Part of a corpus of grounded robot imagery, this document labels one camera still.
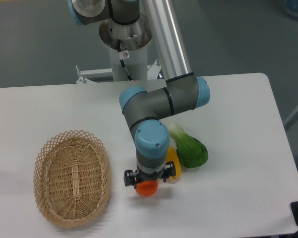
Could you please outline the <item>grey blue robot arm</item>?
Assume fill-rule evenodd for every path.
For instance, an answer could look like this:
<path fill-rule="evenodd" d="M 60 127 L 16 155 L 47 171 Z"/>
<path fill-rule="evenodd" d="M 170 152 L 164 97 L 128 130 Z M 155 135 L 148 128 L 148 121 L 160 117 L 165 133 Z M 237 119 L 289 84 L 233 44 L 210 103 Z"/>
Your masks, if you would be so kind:
<path fill-rule="evenodd" d="M 133 86 L 119 97 L 137 158 L 136 170 L 124 172 L 124 183 L 135 187 L 174 176 L 174 163 L 165 160 L 169 133 L 160 120 L 204 106 L 210 100 L 210 89 L 206 80 L 191 70 L 173 1 L 70 0 L 68 6 L 77 23 L 101 23 L 102 41 L 116 52 L 128 81 L 136 79 L 127 69 L 131 51 L 155 40 L 166 86 L 150 92 Z"/>

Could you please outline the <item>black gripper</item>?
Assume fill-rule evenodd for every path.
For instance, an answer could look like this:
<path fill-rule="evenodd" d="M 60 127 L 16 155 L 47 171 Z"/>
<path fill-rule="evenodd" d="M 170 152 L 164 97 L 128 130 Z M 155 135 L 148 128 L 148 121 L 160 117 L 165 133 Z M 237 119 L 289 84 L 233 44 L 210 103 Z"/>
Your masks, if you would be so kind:
<path fill-rule="evenodd" d="M 137 170 L 125 170 L 124 171 L 124 184 L 125 187 L 133 186 L 137 188 L 137 183 L 144 181 L 155 181 L 158 179 L 166 182 L 168 178 L 175 176 L 175 165 L 173 161 L 169 161 L 165 164 L 164 168 L 152 169 L 149 173 L 142 171 L 139 167 Z"/>

